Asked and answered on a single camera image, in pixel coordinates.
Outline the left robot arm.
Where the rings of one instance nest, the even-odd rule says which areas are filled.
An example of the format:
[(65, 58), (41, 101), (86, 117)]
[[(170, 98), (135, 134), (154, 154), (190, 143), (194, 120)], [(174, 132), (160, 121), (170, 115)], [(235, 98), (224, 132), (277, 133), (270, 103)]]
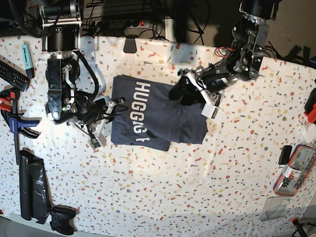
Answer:
[(268, 37), (267, 22), (274, 20), (278, 11), (277, 0), (243, 0), (239, 11), (242, 16), (232, 29), (233, 42), (226, 49), (228, 55), (215, 64), (196, 69), (181, 69), (179, 81), (171, 88), (169, 100), (182, 105), (211, 102), (218, 106), (221, 91), (236, 81), (257, 79)]

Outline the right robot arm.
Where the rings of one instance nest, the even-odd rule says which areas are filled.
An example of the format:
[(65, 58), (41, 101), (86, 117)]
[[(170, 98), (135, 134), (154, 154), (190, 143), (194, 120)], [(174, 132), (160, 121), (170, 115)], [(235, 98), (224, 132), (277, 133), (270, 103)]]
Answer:
[[(47, 114), (55, 124), (65, 122), (80, 123), (79, 129), (86, 127), (87, 135), (95, 139), (102, 133), (104, 123), (113, 120), (116, 106), (123, 99), (97, 100), (99, 81), (80, 52), (82, 35), (83, 6), (80, 0), (37, 0), (41, 19), (41, 32), (25, 24), (26, 1), (8, 2), (14, 19), (21, 30), (29, 36), (42, 40), (42, 51), (50, 54), (47, 60), (46, 80), (48, 83)], [(94, 83), (92, 93), (80, 91), (76, 81), (80, 75), (79, 63), (83, 63)]]

